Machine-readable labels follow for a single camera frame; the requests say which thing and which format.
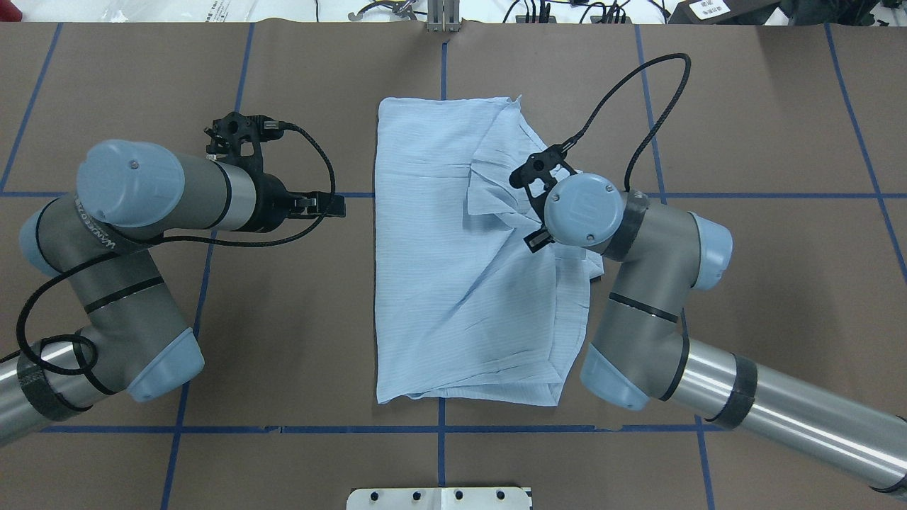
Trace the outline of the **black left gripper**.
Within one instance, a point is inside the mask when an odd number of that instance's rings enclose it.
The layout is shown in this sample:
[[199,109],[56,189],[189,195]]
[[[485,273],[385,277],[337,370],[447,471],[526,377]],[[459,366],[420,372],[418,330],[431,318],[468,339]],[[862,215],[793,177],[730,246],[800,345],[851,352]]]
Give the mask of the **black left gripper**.
[[284,220],[316,220],[318,217],[346,217],[344,197],[327,191],[292,193],[279,178],[264,174],[252,213],[252,231],[272,232]]

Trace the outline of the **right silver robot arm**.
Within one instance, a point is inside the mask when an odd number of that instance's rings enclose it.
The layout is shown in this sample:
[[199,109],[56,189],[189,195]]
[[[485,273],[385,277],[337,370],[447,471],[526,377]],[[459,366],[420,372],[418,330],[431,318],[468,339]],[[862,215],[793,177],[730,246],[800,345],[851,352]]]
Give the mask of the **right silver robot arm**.
[[[694,339],[905,414],[905,180],[858,177],[851,198],[671,194],[729,226],[734,259],[685,311]],[[573,369],[560,407],[512,409],[518,453],[489,479],[526,484],[539,508],[903,509],[844,472],[676,404],[634,412]]]

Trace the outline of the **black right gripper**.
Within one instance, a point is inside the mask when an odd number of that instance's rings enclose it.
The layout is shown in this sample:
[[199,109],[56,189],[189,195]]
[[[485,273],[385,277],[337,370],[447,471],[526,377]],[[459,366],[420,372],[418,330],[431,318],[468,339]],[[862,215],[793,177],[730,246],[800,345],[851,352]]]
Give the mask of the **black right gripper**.
[[542,225],[540,229],[534,230],[534,232],[524,237],[524,243],[531,253],[537,253],[554,242],[555,239],[548,231],[546,225]]

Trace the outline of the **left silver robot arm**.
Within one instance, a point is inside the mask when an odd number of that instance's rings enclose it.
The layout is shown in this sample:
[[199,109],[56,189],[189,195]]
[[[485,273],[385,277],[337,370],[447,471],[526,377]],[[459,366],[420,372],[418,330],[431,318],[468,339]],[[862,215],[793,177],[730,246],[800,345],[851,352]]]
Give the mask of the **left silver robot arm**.
[[292,193],[259,154],[201,157],[150,142],[103,141],[87,152],[77,188],[49,201],[19,233],[47,281],[23,303],[18,349],[2,361],[2,446],[127,394],[149,402],[205,365],[191,323],[152,258],[177,242],[255,249],[265,242],[201,237],[272,232],[287,219],[342,217],[330,158],[328,189]]

